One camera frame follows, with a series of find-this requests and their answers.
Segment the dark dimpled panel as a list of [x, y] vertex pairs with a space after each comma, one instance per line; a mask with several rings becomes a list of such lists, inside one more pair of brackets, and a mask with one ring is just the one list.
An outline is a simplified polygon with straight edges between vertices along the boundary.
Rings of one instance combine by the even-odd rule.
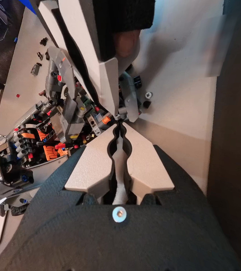
[[241, 1], [224, 1], [231, 41], [217, 77], [207, 200], [241, 263]]

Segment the blue plastic box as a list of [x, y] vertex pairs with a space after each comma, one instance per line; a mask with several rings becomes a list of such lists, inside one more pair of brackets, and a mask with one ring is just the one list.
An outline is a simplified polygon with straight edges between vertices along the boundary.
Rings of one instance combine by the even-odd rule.
[[36, 15], [36, 12], [30, 2], [30, 0], [22, 0], [21, 2], [25, 5], [26, 8], [28, 8], [33, 14]]

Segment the person's right hand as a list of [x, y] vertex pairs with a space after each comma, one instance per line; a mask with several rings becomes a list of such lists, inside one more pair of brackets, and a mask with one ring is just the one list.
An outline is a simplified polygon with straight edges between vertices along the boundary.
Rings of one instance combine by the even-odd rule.
[[113, 34], [116, 53], [128, 57], [136, 46], [141, 30], [117, 32]]

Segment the grey curved lego panel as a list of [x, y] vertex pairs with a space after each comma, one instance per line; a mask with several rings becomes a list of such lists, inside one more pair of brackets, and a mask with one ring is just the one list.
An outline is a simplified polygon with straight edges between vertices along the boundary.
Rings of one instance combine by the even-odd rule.
[[119, 103], [119, 114], [126, 114], [128, 120], [134, 123], [140, 115], [139, 105], [133, 78], [127, 72], [123, 72], [119, 77], [119, 87], [122, 95], [122, 102]]

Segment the dark grey angled lego beam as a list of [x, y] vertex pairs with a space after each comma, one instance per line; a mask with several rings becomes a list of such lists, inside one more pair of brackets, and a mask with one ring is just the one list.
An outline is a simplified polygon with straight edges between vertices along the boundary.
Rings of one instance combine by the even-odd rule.
[[41, 63], [38, 63], [38, 62], [35, 63], [32, 70], [31, 70], [31, 74], [34, 75], [34, 76], [37, 76], [41, 66], [42, 66]]

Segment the grey lego car model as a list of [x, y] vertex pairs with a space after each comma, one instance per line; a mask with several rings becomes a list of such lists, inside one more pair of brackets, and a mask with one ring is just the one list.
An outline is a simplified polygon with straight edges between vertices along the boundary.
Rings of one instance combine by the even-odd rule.
[[83, 130], [95, 120], [91, 112], [100, 114], [99, 124], [112, 117], [102, 110], [75, 77], [71, 61], [64, 50], [49, 47], [46, 99], [34, 104], [7, 136], [0, 136], [0, 215], [11, 210], [21, 215], [29, 205], [31, 193], [40, 188], [72, 150], [82, 145]]

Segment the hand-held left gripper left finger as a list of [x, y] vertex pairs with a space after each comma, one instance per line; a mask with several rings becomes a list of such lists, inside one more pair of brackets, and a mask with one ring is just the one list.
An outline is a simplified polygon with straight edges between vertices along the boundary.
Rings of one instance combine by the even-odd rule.
[[65, 184], [66, 190], [110, 190], [119, 125], [114, 124], [88, 143]]

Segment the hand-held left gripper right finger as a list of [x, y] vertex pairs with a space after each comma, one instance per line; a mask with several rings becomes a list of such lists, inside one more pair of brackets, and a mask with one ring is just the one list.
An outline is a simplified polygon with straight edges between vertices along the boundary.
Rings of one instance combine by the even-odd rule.
[[174, 184], [153, 144], [128, 124], [123, 126], [125, 138], [132, 147], [127, 160], [132, 190], [173, 190]]

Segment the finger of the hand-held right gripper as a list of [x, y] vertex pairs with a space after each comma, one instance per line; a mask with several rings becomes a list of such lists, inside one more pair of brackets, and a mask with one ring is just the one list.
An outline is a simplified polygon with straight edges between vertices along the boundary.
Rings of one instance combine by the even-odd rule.
[[71, 61], [75, 77], [78, 79], [78, 81], [82, 84], [83, 88], [90, 95], [90, 93], [85, 87], [83, 77], [80, 74], [79, 69], [77, 69], [75, 66], [75, 62], [78, 61], [79, 67], [82, 68], [82, 58], [80, 57], [79, 51], [76, 48], [75, 43], [72, 41], [71, 36], [69, 35], [69, 32], [65, 26], [64, 20], [61, 17], [58, 3], [59, 1], [41, 1], [38, 9], [56, 42], [56, 46], [64, 50], [69, 60]]
[[113, 116], [118, 113], [118, 60], [107, 1], [59, 1], [61, 17], [82, 58], [75, 66], [93, 101]]

